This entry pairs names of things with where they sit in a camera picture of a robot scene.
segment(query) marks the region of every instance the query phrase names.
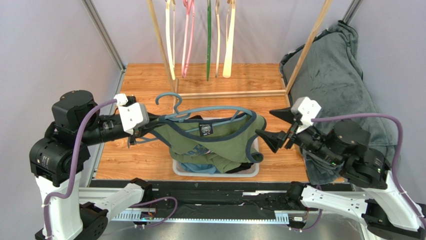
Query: wooden hanger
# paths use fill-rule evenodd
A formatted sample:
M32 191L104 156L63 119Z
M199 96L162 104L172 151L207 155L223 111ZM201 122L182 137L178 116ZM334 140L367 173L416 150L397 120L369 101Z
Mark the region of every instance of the wooden hanger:
M173 50L170 40L170 4L173 8ZM167 43L168 65L170 67L171 78L176 79L175 76L175 0L166 0L165 2L165 39Z
M186 77L188 66L190 65L191 49L193 46L194 36L194 21L195 21L195 3L194 0L183 0L183 5L186 7L186 22L185 22L185 37L183 38L183 56L182 56L182 78ZM185 62L185 54L187 52L187 37L188 37L188 23L190 21L190 12L192 11L192 26L191 35L189 37L188 56Z
M220 5L221 5L221 0L216 0L216 8L214 9L214 13L216 14L216 26L217 26L216 72L214 74L215 78L218 77L218 72L219 72L219 55L221 54L221 21L219 19L219 6Z
M226 54L225 62L223 64L223 77L229 78L231 76L232 69L232 52L234 48L234 28L235 28L235 2L236 0L228 0L229 4L228 12L226 14ZM231 9L231 17L229 23L229 32L228 32L228 18Z

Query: clothes hanger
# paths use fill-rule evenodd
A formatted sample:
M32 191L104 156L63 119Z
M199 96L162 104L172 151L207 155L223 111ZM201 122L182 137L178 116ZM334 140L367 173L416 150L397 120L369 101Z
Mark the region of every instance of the clothes hanger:
M210 52L212 46L212 0L207 0L207 81L210 78Z
M243 112L246 113L250 116L253 116L252 111L248 110L247 108L244 107L240 107L240 106L205 106L205 107L197 107L197 108L193 108L190 110L185 110L185 111L179 111L178 110L178 106L181 105L182 103L182 97L175 93L175 92L164 92L161 93L160 95L158 95L155 98L155 104L159 105L159 100L160 98L164 97L164 96L175 96L177 97L178 101L177 103L174 105L173 109L175 111L175 113L172 114L168 114L164 116L165 120L171 120L171 121L177 121L177 122L183 122L185 119L189 118L191 116L191 114L196 113L196 112L203 112L203 111L211 111L211 110L235 110L235 114L234 116L229 120L229 123L232 122L235 117L238 115L239 112Z
M226 53L225 53L225 62L223 64L223 77L229 78L231 76L232 69L232 52L234 48L234 29L235 29L235 2L236 0L228 0L229 4L228 12L226 14ZM229 32L228 32L228 18L231 9L231 17L229 23Z
M182 103L182 97L175 92L161 93L160 95L158 95L155 98L155 104L159 105L160 104L159 103L160 98L165 97L165 96L174 96L178 99L177 103L173 106L175 113L164 116L165 120L170 120L170 121L182 123L185 119L189 118L192 113L196 113L196 112L211 111L211 110L235 110L234 115L229 120L222 121L222 122L214 122L212 124L212 126L215 127L215 126L220 126L220 125L244 120L245 118L247 118L247 115L253 116L252 111L248 110L247 108L243 108L243 107L239 107L239 106L206 106L206 107L198 107L198 108L194 108L194 109L190 109L190 110L186 110L186 111L179 111L178 106L181 105L181 103ZM246 113L246 115L243 115L243 116L237 118L237 116L240 112ZM199 130L199 128L196 127L196 128L193 128L193 129L186 130L185 132L191 133L191 132L198 131L198 130ZM158 138L147 138L147 137L142 136L142 137L140 137L140 139L143 139L143 141L135 141L135 143L144 144L144 143L147 143L147 142L155 141Z
M185 22L185 37L183 38L183 55L182 55L182 78L187 76L188 66L190 65L191 58L191 49L193 46L193 36L194 36L194 21L195 21L195 3L194 0L183 0L183 5L186 8L186 22ZM191 25L191 35L189 37L189 48L188 56L185 62L185 54L187 52L187 37L188 37L188 23L190 20L190 12L192 11L192 25Z
M221 0L216 0L216 8L214 13L216 14L216 26L217 26L217 54L216 54L216 72L214 77L218 77L219 72L219 55L221 53L221 21L219 19L219 6L221 5Z
M170 4L173 9L173 53L172 46L170 41ZM168 55L168 65L170 67L171 78L176 79L175 76L175 0L165 0L165 39L167 43L167 55Z

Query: blue plastic hanger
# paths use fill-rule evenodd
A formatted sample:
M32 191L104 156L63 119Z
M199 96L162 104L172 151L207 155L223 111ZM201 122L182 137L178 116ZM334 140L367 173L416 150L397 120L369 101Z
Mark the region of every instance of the blue plastic hanger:
M220 126L220 125L224 125L224 124L228 124L228 123L232 123L232 122L237 122L237 121L241 121L241 120L245 119L247 117L247 115L243 115L242 117L239 117L239 118L236 119L236 117L238 116L238 113L240 113L240 112L243 112L243 113L246 113L250 116L253 116L252 111L248 110L247 108L239 107L239 106L206 106L206 107L198 107L198 108L185 110L185 111L179 111L178 107L182 103L182 97L175 92L161 93L160 95L158 95L155 98L155 104L159 105L160 104L159 103L160 98L162 98L164 96L174 96L178 100L177 103L173 106L174 113L164 116L164 119L167 119L167 120L170 120L170 121L182 123L185 119L189 118L191 116L191 114L196 113L196 112L211 111L211 110L235 110L236 111L235 114L231 117L231 119L229 119L227 121L213 123L212 126L215 127L215 126ZM198 131L198 130L199 130L199 128L196 127L196 128L193 128L193 129L186 130L185 132L191 133L191 132ZM152 141L157 140L157 138L147 138L147 137L141 137L141 139L143 139L144 141L136 141L136 143L137 144L143 144L143 143L152 142Z

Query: blue fabric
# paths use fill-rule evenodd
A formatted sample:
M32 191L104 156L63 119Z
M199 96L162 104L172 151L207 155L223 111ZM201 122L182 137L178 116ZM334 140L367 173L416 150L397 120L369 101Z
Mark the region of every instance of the blue fabric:
M221 172L213 164L194 164L179 162L183 170L198 174L220 174Z

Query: gray towel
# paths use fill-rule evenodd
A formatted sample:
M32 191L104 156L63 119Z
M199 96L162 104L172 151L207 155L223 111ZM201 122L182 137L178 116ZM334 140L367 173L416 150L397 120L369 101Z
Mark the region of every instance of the gray towel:
M280 73L287 84L303 46L284 56ZM290 91L290 102L300 97L316 100L322 107L317 118L356 113L378 113L363 83L363 71L357 62L358 34L339 21L321 32L303 62ZM395 152L395 140L388 122L381 118L355 118L355 122L371 133L369 146L381 151L388 160ZM336 122L315 124L328 133ZM330 166L322 159L302 152L312 184L327 184L339 177L342 166Z

